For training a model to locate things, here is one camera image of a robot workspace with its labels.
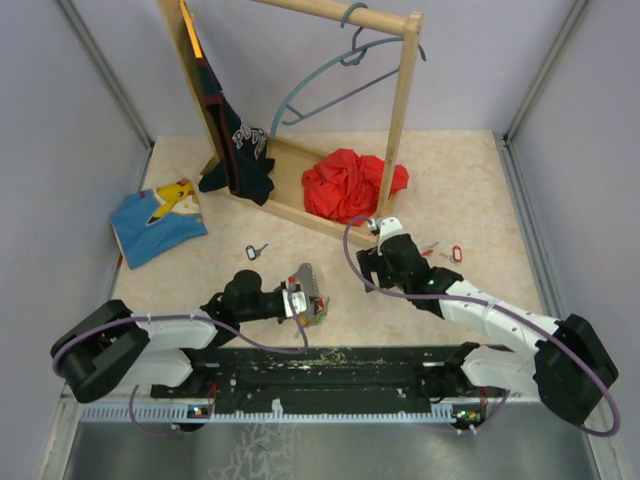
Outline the grey key organiser plate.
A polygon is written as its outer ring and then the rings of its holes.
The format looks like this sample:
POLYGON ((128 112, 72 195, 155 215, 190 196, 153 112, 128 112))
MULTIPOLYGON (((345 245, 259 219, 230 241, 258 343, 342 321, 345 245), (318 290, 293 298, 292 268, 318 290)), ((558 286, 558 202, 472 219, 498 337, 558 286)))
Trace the grey key organiser plate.
POLYGON ((311 317, 316 314, 314 312, 314 305, 311 298, 322 296, 318 288, 316 276, 314 274, 312 265, 310 263, 300 264, 297 271, 294 273, 294 278, 300 284, 301 290, 303 290, 307 295, 308 311, 305 315, 307 317, 311 317))

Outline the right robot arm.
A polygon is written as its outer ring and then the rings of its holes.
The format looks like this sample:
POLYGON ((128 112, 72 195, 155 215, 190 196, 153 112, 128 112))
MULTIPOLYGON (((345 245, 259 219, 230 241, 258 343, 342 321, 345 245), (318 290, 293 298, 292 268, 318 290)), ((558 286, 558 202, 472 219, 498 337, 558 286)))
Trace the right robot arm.
POLYGON ((388 290, 417 309, 479 330, 490 345, 461 344, 425 376, 430 397, 491 387, 540 400, 563 421, 583 426, 601 401, 620 413, 609 391, 619 372, 583 317, 528 312, 487 294, 459 273, 431 266, 407 233, 356 254, 366 290, 388 290))

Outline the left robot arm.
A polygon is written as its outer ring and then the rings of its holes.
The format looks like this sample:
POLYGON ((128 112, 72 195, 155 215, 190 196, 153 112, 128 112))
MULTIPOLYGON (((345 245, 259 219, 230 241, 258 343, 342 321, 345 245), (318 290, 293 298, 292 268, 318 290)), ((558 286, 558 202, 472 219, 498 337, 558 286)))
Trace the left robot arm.
POLYGON ((191 350, 218 348, 237 338, 245 322, 296 318, 307 306, 296 278, 266 292, 253 270, 239 271, 187 314, 136 314, 123 301, 109 300, 54 344, 53 370, 80 403, 124 386, 176 388, 194 397, 206 389, 208 373, 191 350))

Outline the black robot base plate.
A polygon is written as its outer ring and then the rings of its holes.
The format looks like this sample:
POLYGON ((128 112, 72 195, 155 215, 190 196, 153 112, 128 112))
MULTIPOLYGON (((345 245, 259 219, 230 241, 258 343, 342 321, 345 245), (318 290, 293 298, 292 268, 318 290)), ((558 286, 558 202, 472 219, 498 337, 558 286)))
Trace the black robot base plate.
POLYGON ((249 348, 189 352, 197 371, 181 387, 152 386, 154 399, 210 399, 218 414, 428 413, 446 399, 501 395, 456 368, 462 346, 314 347, 300 355, 249 348))

